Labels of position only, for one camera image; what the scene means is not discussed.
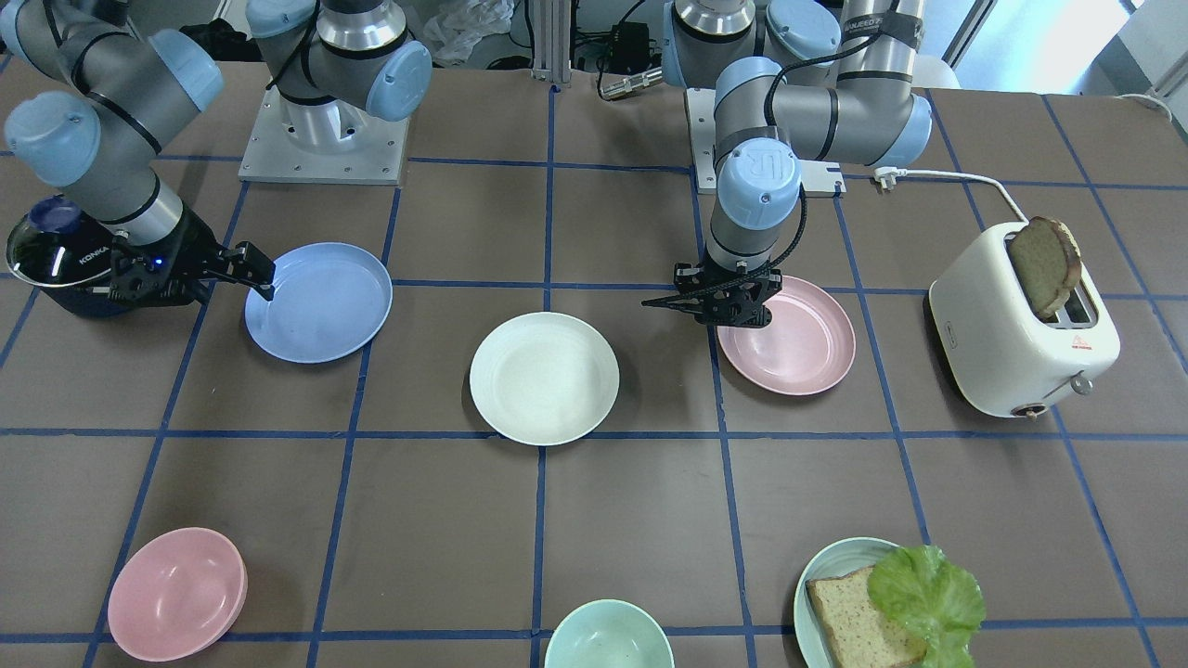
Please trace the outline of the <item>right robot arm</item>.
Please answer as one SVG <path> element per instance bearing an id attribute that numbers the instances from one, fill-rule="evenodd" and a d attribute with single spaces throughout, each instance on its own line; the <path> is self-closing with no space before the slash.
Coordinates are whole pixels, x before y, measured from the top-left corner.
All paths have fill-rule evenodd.
<path id="1" fill-rule="evenodd" d="M 21 231 L 84 237 L 86 252 L 44 250 L 14 275 L 78 315 L 206 303 L 208 282 L 273 297 L 274 265 L 249 242 L 222 245 L 152 168 L 162 149 L 225 89 L 216 59 L 189 34 L 131 34 L 124 1 L 7 1 L 4 44 L 61 90 L 23 101 L 6 147 L 57 190 Z M 293 107 L 350 106 L 400 122 L 425 97 L 432 55 L 394 1 L 251 1 L 252 38 L 270 86 Z"/>

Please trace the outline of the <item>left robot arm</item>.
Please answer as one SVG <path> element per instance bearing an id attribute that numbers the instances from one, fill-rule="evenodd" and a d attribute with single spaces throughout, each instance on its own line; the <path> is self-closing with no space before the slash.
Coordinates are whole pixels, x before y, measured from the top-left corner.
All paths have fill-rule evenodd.
<path id="1" fill-rule="evenodd" d="M 775 252 L 807 220 L 805 160 L 902 168 L 921 156 L 933 109 L 912 90 L 922 1 L 666 1 L 666 84 L 716 94 L 716 207 L 699 263 L 649 300 L 702 324 L 763 328 L 783 285 Z"/>

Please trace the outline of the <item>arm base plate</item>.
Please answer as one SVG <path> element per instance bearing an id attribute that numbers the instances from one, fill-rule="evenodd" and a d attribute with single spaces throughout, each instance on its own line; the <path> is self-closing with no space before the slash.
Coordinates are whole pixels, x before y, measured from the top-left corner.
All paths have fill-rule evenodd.
<path id="1" fill-rule="evenodd" d="M 715 195 L 718 193 L 718 171 L 714 160 L 716 122 L 713 111 L 716 92 L 708 88 L 691 88 L 684 90 L 684 96 L 697 193 Z M 802 185 L 811 198 L 830 198 L 846 191 L 843 169 L 839 163 L 801 160 L 801 165 Z"/>
<path id="2" fill-rule="evenodd" d="M 297 105 L 274 88 L 263 97 L 239 177 L 297 185 L 399 185 L 407 119 L 369 116 L 340 100 Z"/>

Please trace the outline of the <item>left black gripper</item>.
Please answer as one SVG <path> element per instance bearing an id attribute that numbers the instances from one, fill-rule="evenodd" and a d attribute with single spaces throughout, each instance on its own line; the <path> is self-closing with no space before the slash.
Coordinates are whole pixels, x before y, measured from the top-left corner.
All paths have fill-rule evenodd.
<path id="1" fill-rule="evenodd" d="M 729 281 L 745 276 L 746 282 L 729 285 Z M 678 263 L 674 269 L 674 283 L 678 294 L 644 300 L 640 305 L 678 310 L 694 316 L 701 324 L 764 328 L 772 320 L 765 302 L 783 288 L 783 275 L 767 263 L 748 275 L 731 272 L 716 263 L 696 266 Z"/>

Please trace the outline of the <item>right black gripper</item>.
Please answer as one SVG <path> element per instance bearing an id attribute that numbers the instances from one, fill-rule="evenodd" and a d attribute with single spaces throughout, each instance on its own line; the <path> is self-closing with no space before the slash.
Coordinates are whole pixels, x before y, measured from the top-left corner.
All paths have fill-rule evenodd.
<path id="1" fill-rule="evenodd" d="M 183 307 L 208 303 L 206 278 L 249 286 L 263 300 L 274 296 L 274 263 L 244 241 L 226 248 L 191 209 L 168 237 L 144 246 L 114 240 L 108 301 L 124 308 Z"/>

